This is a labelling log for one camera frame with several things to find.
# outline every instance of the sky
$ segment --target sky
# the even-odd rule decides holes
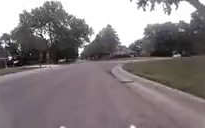
[[[10,33],[18,25],[19,13],[24,9],[41,6],[46,0],[0,0],[0,35]],[[78,18],[84,18],[94,29],[95,35],[107,24],[116,30],[122,44],[130,43],[143,37],[147,24],[190,22],[190,15],[195,9],[188,3],[182,2],[178,10],[170,16],[164,14],[162,6],[156,10],[144,12],[137,9],[135,2],[130,0],[58,0],[64,9]]]

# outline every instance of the asphalt road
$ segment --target asphalt road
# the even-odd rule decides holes
[[[88,62],[0,80],[0,128],[205,128],[117,81],[110,74],[116,64]]]

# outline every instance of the concrete curb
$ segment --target concrete curb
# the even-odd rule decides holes
[[[111,70],[111,73],[114,75],[115,78],[117,78],[117,80],[119,80],[122,83],[129,83],[129,81],[130,81],[130,82],[140,83],[142,85],[149,84],[156,89],[160,89],[160,90],[166,91],[166,92],[178,93],[179,95],[187,97],[189,99],[199,101],[201,103],[205,103],[205,99],[202,99],[200,97],[194,96],[194,95],[189,94],[189,93],[185,93],[185,92],[177,90],[177,89],[170,88],[170,87],[165,86],[163,84],[160,84],[160,83],[136,76],[132,73],[129,73],[123,69],[123,65],[118,65],[118,66],[114,67]]]

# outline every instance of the grass lawn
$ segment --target grass lawn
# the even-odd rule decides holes
[[[6,75],[6,74],[11,74],[11,73],[16,73],[16,72],[23,72],[23,71],[33,70],[33,69],[37,69],[37,68],[34,67],[34,68],[7,68],[7,69],[0,69],[0,76]]]
[[[124,69],[205,99],[205,57],[126,64]]]

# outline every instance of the tree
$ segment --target tree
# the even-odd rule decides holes
[[[144,11],[147,7],[150,7],[150,10],[152,11],[155,9],[156,4],[162,4],[164,12],[171,14],[172,5],[175,5],[177,9],[182,1],[186,1],[195,7],[198,18],[205,24],[205,5],[203,5],[199,0],[138,0],[137,5],[138,8],[143,8]]]
[[[119,44],[116,31],[108,24],[96,35],[92,43],[85,47],[82,56],[100,59],[115,52]]]
[[[205,54],[205,25],[196,18],[190,24],[181,21],[148,25],[144,35],[147,42],[142,41],[142,47],[155,56]]]
[[[140,54],[142,50],[142,40],[136,40],[134,43],[131,43],[128,48],[137,54]]]
[[[92,34],[83,19],[69,15],[58,1],[47,1],[31,12],[24,11],[20,14],[20,24],[27,26],[31,35],[47,42],[54,63],[63,57],[68,60],[69,54],[76,55],[78,48],[89,42]]]

